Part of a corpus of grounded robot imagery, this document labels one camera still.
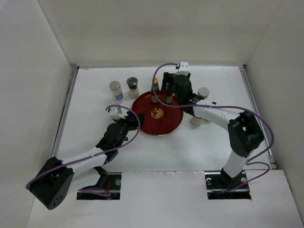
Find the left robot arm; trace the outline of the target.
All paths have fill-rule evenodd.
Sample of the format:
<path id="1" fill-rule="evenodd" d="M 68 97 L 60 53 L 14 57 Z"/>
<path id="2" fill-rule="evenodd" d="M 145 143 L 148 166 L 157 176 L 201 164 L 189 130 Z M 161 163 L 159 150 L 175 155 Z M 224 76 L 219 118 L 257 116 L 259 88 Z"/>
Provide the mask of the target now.
<path id="1" fill-rule="evenodd" d="M 36 177 L 26 185 L 26 189 L 48 210 L 62 203 L 74 177 L 111 162 L 119 149 L 131 143 L 127 137 L 128 133 L 139 132 L 145 119 L 144 113 L 136 114 L 129 110 L 126 115 L 122 115 L 117 108 L 110 108 L 109 115 L 114 122 L 108 125 L 102 139 L 95 147 L 68 159 L 51 157 Z"/>

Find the sauce bottle yellow cap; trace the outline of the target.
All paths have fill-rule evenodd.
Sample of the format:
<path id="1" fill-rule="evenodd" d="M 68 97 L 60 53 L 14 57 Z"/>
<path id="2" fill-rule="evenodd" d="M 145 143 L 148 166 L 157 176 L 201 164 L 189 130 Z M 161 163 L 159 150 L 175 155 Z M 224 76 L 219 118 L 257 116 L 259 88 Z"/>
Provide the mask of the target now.
<path id="1" fill-rule="evenodd" d="M 172 91 L 165 91 L 164 92 L 164 103 L 168 104 L 168 105 L 172 104 L 173 96 L 174 96 L 174 94 Z"/>
<path id="2" fill-rule="evenodd" d="M 159 95 L 159 80 L 158 78 L 155 78 L 153 81 L 152 89 L 151 89 L 151 101 L 153 103 L 157 103 L 158 99 L 157 96 Z"/>

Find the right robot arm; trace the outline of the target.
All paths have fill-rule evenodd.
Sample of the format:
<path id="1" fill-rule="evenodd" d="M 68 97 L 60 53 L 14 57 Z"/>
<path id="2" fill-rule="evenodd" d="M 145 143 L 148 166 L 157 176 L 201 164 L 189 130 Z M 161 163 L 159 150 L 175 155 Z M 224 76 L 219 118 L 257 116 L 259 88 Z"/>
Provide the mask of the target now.
<path id="1" fill-rule="evenodd" d="M 232 152 L 221 170 L 220 182 L 226 188 L 233 187 L 252 151 L 264 140 L 255 116 L 248 110 L 236 113 L 227 108 L 216 108 L 207 99 L 193 93 L 190 74 L 185 76 L 165 72 L 161 89 L 174 94 L 183 112 L 206 119 L 228 132 Z"/>

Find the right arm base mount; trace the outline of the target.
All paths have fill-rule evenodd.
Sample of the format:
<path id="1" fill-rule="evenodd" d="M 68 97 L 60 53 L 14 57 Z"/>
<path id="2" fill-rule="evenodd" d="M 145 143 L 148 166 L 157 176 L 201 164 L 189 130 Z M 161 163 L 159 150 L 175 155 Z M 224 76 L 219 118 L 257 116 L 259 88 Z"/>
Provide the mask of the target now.
<path id="1" fill-rule="evenodd" d="M 207 197 L 209 200 L 250 200 L 251 193 L 247 175 L 242 171 L 237 177 L 229 179 L 221 171 L 205 172 Z"/>

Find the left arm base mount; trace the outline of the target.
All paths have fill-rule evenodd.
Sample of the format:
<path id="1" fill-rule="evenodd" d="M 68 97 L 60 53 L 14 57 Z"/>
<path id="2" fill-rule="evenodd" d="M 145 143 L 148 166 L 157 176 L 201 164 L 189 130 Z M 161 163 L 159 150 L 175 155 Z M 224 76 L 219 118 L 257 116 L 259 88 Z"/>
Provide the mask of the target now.
<path id="1" fill-rule="evenodd" d="M 101 166 L 94 167 L 99 174 L 96 184 L 77 191 L 77 200 L 119 200 L 121 196 L 122 173 L 107 172 Z"/>

